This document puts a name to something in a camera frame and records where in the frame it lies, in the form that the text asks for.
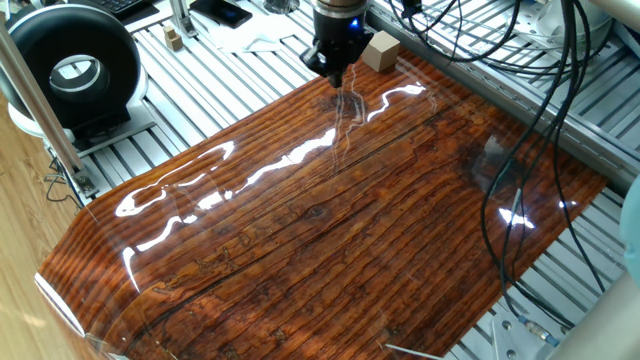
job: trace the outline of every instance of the white object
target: white object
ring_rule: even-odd
[[[587,15],[591,33],[599,30],[607,23],[607,20],[609,20],[609,15],[607,15],[597,6],[591,4],[586,0],[580,0],[580,3],[582,4],[584,12]],[[542,8],[542,10],[540,10],[540,14],[535,21],[538,32],[542,35],[547,36],[548,39],[553,40],[556,44],[564,43],[565,28],[562,12],[562,2],[560,0],[550,1]],[[583,41],[585,31],[584,25],[582,24],[582,18],[580,17],[580,14],[577,10],[575,10],[575,14],[578,41]]]
[[[127,109],[129,110],[131,110],[133,107],[143,106],[140,100],[144,97],[144,95],[147,93],[147,89],[149,88],[147,72],[144,70],[144,67],[141,67],[140,69],[141,71],[140,71],[140,77],[138,79],[138,86],[136,87],[136,90],[133,93],[133,96],[131,96],[131,99],[129,99],[129,102],[127,103]],[[16,110],[16,108],[13,107],[11,103],[9,103],[8,108],[9,108],[9,117],[20,130],[24,131],[25,133],[31,136],[45,138],[45,134],[37,122],[22,115],[22,113]],[[73,135],[73,132],[71,130],[63,129],[63,131],[70,142],[75,141],[75,136]]]
[[[217,24],[208,27],[211,41],[224,52],[259,52],[280,50],[280,40],[294,34],[295,24],[285,15],[254,14],[237,29]]]
[[[640,32],[640,1],[638,0],[591,0],[604,11],[628,27]]]
[[[640,288],[625,271],[548,360],[637,360],[638,323]]]

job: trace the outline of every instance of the silver pole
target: silver pole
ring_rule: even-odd
[[[42,132],[69,174],[73,176],[82,171],[84,166],[76,150],[65,135],[42,89],[3,25],[0,25],[0,67],[7,74],[7,78],[31,113],[31,117],[42,128]]]
[[[171,17],[173,24],[187,37],[191,38],[198,35],[198,31],[191,22],[187,0],[170,0],[170,2],[171,11],[173,11],[173,16]]]

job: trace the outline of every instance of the wood grain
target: wood grain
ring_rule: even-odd
[[[95,358],[84,340],[65,334],[33,275],[74,218],[71,202],[45,200],[51,158],[42,140],[20,131],[0,95],[0,358],[75,360]],[[54,198],[70,193],[53,188]]]
[[[453,346],[500,294],[479,208],[523,126],[408,52],[344,83],[312,81],[81,212],[40,274],[82,331],[130,359]],[[490,202],[495,247],[534,154]],[[559,161],[577,216],[605,179]],[[518,273],[565,227],[549,151],[524,193]]]

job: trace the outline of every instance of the glossy wooden board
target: glossy wooden board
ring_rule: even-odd
[[[443,354],[499,297],[479,209],[522,132],[408,52],[389,74],[358,63],[344,91],[317,79],[98,198],[40,274],[130,359]],[[490,202],[496,247],[534,154]],[[576,216],[605,180],[559,161]],[[518,273],[566,226],[551,169],[548,151],[524,189]]]

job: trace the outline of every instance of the wooden block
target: wooden block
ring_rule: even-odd
[[[178,35],[176,34],[176,30],[173,28],[173,26],[165,26],[162,29],[164,30],[165,39],[173,39],[174,37],[176,37],[176,35]]]
[[[167,38],[165,36],[164,41],[167,43],[167,47],[173,51],[182,49],[182,37],[178,34],[176,34],[176,36],[173,38]]]
[[[362,53],[362,61],[377,72],[396,64],[400,42],[384,31],[375,34]]]

